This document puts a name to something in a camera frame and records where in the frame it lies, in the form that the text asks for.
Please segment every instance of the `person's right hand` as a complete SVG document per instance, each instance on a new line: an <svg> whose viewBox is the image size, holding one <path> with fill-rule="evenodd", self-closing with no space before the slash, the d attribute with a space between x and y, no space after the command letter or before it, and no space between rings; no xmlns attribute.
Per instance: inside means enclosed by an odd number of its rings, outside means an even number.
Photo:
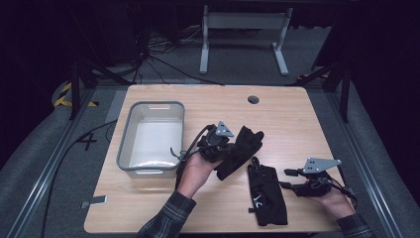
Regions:
<svg viewBox="0 0 420 238"><path fill-rule="evenodd" d="M356 214L347 197L334 187L323 196L307 198L321 204L337 219Z"/></svg>

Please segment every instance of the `wooden desk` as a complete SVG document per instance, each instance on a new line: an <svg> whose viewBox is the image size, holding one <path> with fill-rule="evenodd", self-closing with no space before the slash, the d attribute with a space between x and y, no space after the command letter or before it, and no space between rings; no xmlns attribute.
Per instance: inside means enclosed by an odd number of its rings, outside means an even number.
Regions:
<svg viewBox="0 0 420 238"><path fill-rule="evenodd" d="M260 99L251 104L250 95ZM108 154L94 192L107 195L106 204L90 206L85 230L91 233L137 232L155 216L173 192L174 178L129 178L116 158L130 107L137 101L179 101L185 106L184 148L208 124L222 120L238 135L246 125L263 131L261 163L277 169L282 181L302 183L304 177L287 177L284 169L301 169L309 157L332 159L332 154L305 89L301 87L135 85L130 86ZM291 190L283 190L288 225L258 227L252 207L246 166L223 181L215 172L195 194L197 205L182 232L321 232L339 230L322 207ZM342 182L337 168L329 174Z"/></svg>

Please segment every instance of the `plastic container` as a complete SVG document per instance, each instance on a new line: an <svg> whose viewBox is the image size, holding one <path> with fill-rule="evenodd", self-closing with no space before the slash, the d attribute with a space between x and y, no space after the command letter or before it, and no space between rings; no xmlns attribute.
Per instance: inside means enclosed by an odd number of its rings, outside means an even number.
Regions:
<svg viewBox="0 0 420 238"><path fill-rule="evenodd" d="M182 150L185 109L176 101L133 104L127 118L117 165L131 178L174 178Z"/></svg>

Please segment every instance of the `hand-mounted device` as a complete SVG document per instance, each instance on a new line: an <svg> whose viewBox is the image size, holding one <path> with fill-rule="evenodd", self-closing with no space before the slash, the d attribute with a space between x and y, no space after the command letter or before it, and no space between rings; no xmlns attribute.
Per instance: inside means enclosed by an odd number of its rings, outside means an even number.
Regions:
<svg viewBox="0 0 420 238"><path fill-rule="evenodd" d="M341 186L326 172L326 170L339 166L341 163L342 162L340 160L309 158L303 169L284 170L284 173L287 176L306 177L308 179L306 183L291 184L290 182L281 181L280 185L282 188L293 190L297 196L323 196L330 192L331 188L334 187L355 203L356 197L353 190L351 188Z"/></svg>
<svg viewBox="0 0 420 238"><path fill-rule="evenodd" d="M201 140L197 143L198 139L205 131L208 131L207 134L202 136ZM220 121L217 127L214 124L204 127L188 150L186 152L181 152L180 156L177 156L172 149L170 149L170 152L173 156L178 157L182 161L188 160L190 156L199 152L206 161L216 163L225 160L229 153L235 150L236 146L233 143L229 143L229 137L234 137L234 134L223 121ZM192 148L196 143L197 148L192 151Z"/></svg>

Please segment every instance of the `container handle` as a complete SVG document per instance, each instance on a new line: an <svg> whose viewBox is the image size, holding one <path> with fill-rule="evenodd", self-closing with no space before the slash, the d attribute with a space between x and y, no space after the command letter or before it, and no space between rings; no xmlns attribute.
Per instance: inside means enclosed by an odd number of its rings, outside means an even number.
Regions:
<svg viewBox="0 0 420 238"><path fill-rule="evenodd" d="M170 104L149 104L149 109L156 110L156 109L170 109Z"/></svg>
<svg viewBox="0 0 420 238"><path fill-rule="evenodd" d="M140 170L136 171L137 175L161 175L163 171L161 170Z"/></svg>

